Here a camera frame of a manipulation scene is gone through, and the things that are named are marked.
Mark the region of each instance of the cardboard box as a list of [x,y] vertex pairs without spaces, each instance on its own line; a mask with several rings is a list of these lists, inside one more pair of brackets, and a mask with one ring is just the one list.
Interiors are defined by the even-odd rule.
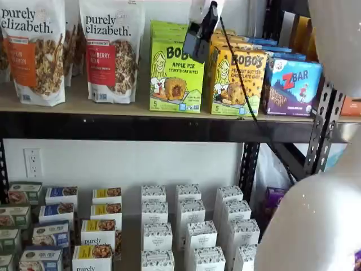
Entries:
[[115,220],[83,220],[81,244],[109,244],[115,251]]
[[223,203],[231,199],[237,199],[237,200],[243,199],[243,193],[241,191],[241,188],[239,188],[236,185],[232,185],[232,186],[220,187],[217,189],[217,194],[215,196],[215,204],[214,204],[213,222],[218,231],[221,228]]
[[40,208],[39,222],[69,221],[71,231],[74,231],[74,205],[73,203],[60,203],[42,206]]
[[93,204],[122,204],[122,190],[120,187],[93,190]]
[[190,256],[195,248],[215,247],[217,230],[213,221],[189,223],[187,225],[184,266],[189,270]]
[[11,182],[8,190],[10,204],[39,205],[42,192],[41,182]]
[[196,248],[188,271],[224,271],[226,259],[220,247]]
[[0,229],[0,252],[21,255],[21,238],[19,229]]
[[187,224],[204,222],[205,208],[202,200],[181,200],[177,208],[176,244],[178,250],[186,245]]
[[223,250],[228,241],[228,223],[234,220],[250,219],[251,209],[245,200],[231,199],[223,204],[219,243]]
[[112,248],[107,244],[75,246],[73,270],[112,271]]
[[122,229],[122,205],[115,204],[98,204],[90,207],[91,220],[115,220],[115,229]]
[[258,244],[260,230],[254,219],[230,222],[230,234],[226,249],[227,270],[234,265],[236,249],[246,244]]
[[257,245],[246,244],[237,248],[234,271],[254,271],[254,259],[256,258]]
[[73,203],[74,211],[78,211],[78,187],[53,187],[46,190],[45,204]]
[[0,206],[0,227],[29,228],[31,223],[30,205],[6,204]]
[[141,252],[141,271],[174,271],[174,256],[171,250]]
[[71,239],[69,221],[57,221],[34,226],[32,244],[35,246],[58,246],[63,252],[63,267],[70,269]]
[[143,185],[142,202],[145,200],[155,200],[165,202],[166,191],[164,185]]
[[171,250],[172,241],[170,223],[144,225],[142,250]]
[[63,271],[63,255],[60,247],[27,247],[20,258],[20,270]]

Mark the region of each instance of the black cable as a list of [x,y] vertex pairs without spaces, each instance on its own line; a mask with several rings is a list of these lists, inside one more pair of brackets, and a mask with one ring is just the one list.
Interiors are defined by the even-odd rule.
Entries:
[[[226,38],[226,41],[227,41],[227,44],[228,44],[228,48],[230,49],[231,51],[231,55],[232,55],[232,58],[234,60],[234,62],[236,63],[236,68],[237,68],[237,71],[238,71],[238,77],[239,77],[239,81],[241,83],[241,87],[242,87],[242,91],[243,91],[243,94],[244,94],[244,97],[246,99],[246,103],[247,103],[247,106],[248,106],[248,109],[249,109],[249,112],[252,116],[252,119],[256,125],[256,127],[259,129],[259,131],[261,132],[261,134],[264,136],[264,137],[267,137],[269,139],[269,141],[267,142],[267,145],[269,146],[269,148],[271,150],[273,150],[273,152],[275,153],[275,155],[280,158],[281,155],[278,153],[278,150],[276,149],[273,141],[272,141],[272,138],[270,137],[269,133],[268,133],[268,130],[264,129],[263,127],[261,127],[258,123],[258,120],[256,118],[256,116],[254,115],[253,113],[253,110],[252,110],[252,107],[249,103],[249,99],[248,99],[248,96],[247,96],[247,93],[245,91],[245,87],[244,87],[244,84],[243,84],[243,79],[242,79],[242,76],[241,76],[241,70],[239,69],[239,66],[238,66],[238,60],[237,60],[237,57],[235,56],[234,52],[233,52],[233,49],[232,49],[232,46],[231,46],[231,43],[230,43],[230,40],[228,39],[228,35],[226,33],[226,29],[224,27],[224,23],[223,23],[223,20],[222,20],[222,17],[219,18],[219,21],[221,22],[221,26],[222,26],[222,30],[223,30],[223,34]],[[292,185],[294,185],[294,179],[292,177],[292,174],[291,172],[289,171],[289,168],[288,166],[286,166],[284,164],[284,162],[280,159],[282,165],[284,166],[286,172],[287,172],[287,175],[288,175],[288,178],[289,178],[289,181]]]

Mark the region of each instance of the green and white box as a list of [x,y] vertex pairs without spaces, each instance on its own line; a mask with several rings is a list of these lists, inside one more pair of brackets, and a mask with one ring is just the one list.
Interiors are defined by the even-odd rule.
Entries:
[[219,244],[226,250],[228,241],[228,223],[234,220],[250,219],[251,209],[245,200],[232,199],[223,204]]
[[231,199],[237,199],[237,200],[243,199],[243,193],[241,191],[241,188],[239,188],[236,185],[232,185],[232,186],[220,187],[217,189],[217,194],[215,196],[214,212],[213,212],[213,222],[215,228],[218,231],[221,228],[223,203]]
[[229,226],[230,234],[225,254],[227,270],[231,271],[237,248],[246,244],[258,244],[260,230],[254,219],[232,221]]
[[257,245],[246,244],[237,249],[234,271],[254,271],[254,259],[256,258]]

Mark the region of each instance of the snack box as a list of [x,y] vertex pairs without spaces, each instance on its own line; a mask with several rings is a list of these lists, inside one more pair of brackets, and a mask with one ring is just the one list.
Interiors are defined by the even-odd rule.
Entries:
[[75,246],[74,271],[111,271],[112,248],[108,244],[97,246]]
[[10,204],[39,205],[41,182],[11,182],[8,190]]
[[187,224],[204,222],[204,219],[205,208],[201,199],[178,202],[175,240],[178,250],[184,250],[186,245]]
[[256,253],[256,244],[246,244],[237,248],[233,270],[254,271],[254,259],[256,258]]
[[234,220],[250,219],[251,209],[245,200],[231,199],[224,202],[221,228],[219,230],[219,243],[225,250],[228,241],[228,223]]
[[145,224],[143,228],[143,251],[171,250],[173,234],[170,223]]
[[141,194],[142,202],[145,200],[165,202],[166,199],[166,190],[164,185],[143,185]]
[[122,190],[120,187],[93,190],[93,204],[122,204]]
[[151,111],[199,113],[204,64],[183,53],[184,37],[153,38],[151,48]]
[[223,203],[231,199],[242,200],[241,188],[236,185],[220,187],[215,195],[213,222],[217,230],[221,228]]
[[0,252],[21,254],[21,233],[19,229],[0,229]]
[[226,259],[220,247],[196,248],[191,255],[189,271],[224,271]]
[[27,247],[19,261],[20,271],[63,271],[63,255],[60,247]]
[[171,250],[141,252],[141,271],[173,271],[174,256]]
[[16,271],[15,254],[1,254],[0,255],[0,270],[1,271]]
[[122,205],[114,204],[98,204],[90,207],[91,220],[115,220],[115,229],[122,229]]
[[78,211],[78,187],[52,187],[46,190],[45,204],[73,203],[74,211]]
[[246,244],[258,244],[260,230],[254,219],[235,220],[229,224],[230,234],[226,249],[227,270],[234,265],[236,249]]
[[6,204],[0,206],[0,227],[29,228],[31,223],[30,205]]
[[[267,54],[263,51],[234,50],[245,91],[254,115],[258,114]],[[238,78],[236,63],[228,48],[216,46],[211,56],[210,111],[215,115],[250,116]]]
[[184,249],[184,266],[189,270],[189,259],[195,248],[215,247],[217,230],[213,221],[187,224],[186,246]]
[[321,73],[319,63],[270,58],[262,94],[265,112],[310,116]]
[[115,220],[83,220],[81,244],[110,244],[115,251]]
[[32,244],[35,246],[58,246],[63,252],[63,267],[71,266],[71,239],[69,221],[57,221],[34,226]]

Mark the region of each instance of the product packaging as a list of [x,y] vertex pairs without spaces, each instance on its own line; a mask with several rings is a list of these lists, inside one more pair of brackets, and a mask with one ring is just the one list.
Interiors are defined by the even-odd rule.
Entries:
[[188,266],[189,259],[195,248],[215,247],[216,241],[217,230],[213,221],[187,224],[186,246],[184,249],[184,266],[186,269],[191,269]]
[[51,270],[63,271],[63,255],[60,247],[27,247],[19,261],[20,271]]
[[109,244],[115,251],[115,220],[83,220],[81,244]]
[[186,245],[187,224],[204,222],[205,208],[202,200],[181,200],[177,208],[176,245],[183,250]]
[[80,0],[86,38],[89,99],[98,103],[130,103],[135,99],[143,1]]
[[75,246],[73,270],[111,271],[112,248],[110,245]]
[[141,252],[140,271],[174,271],[174,256],[171,250]]
[[26,230],[31,224],[30,206],[8,204],[0,206],[0,227],[17,227]]
[[254,258],[256,258],[257,245],[246,244],[237,248],[234,271],[254,271]]
[[12,182],[8,191],[11,204],[39,205],[42,192],[41,182]]
[[39,106],[65,102],[64,1],[1,0],[0,6],[2,34],[20,101]]
[[120,187],[93,190],[93,204],[122,204],[122,190]]
[[226,259],[220,247],[196,248],[188,271],[224,271]]
[[46,190],[46,205],[72,203],[74,211],[78,211],[78,187],[53,187]]
[[57,221],[34,226],[32,244],[36,246],[58,246],[63,250],[63,267],[71,267],[71,240],[69,221]]
[[172,240],[170,223],[144,224],[142,250],[171,250]]
[[265,112],[310,116],[321,72],[319,63],[270,58],[262,94]]
[[223,204],[221,228],[219,230],[219,244],[226,249],[228,241],[228,224],[230,221],[250,219],[251,209],[245,200],[231,199]]
[[122,205],[97,204],[90,207],[91,220],[115,220],[115,229],[122,229]]
[[143,185],[141,194],[142,202],[145,200],[165,202],[166,199],[166,190],[164,185]]
[[254,219],[231,221],[226,249],[227,270],[234,265],[236,249],[246,244],[258,244],[260,230]]
[[21,255],[21,234],[19,229],[0,230],[0,253]]
[[214,212],[213,212],[213,222],[217,230],[221,228],[221,219],[223,211],[223,203],[231,199],[242,200],[243,193],[241,188],[236,185],[220,187],[217,189],[217,194],[215,196]]

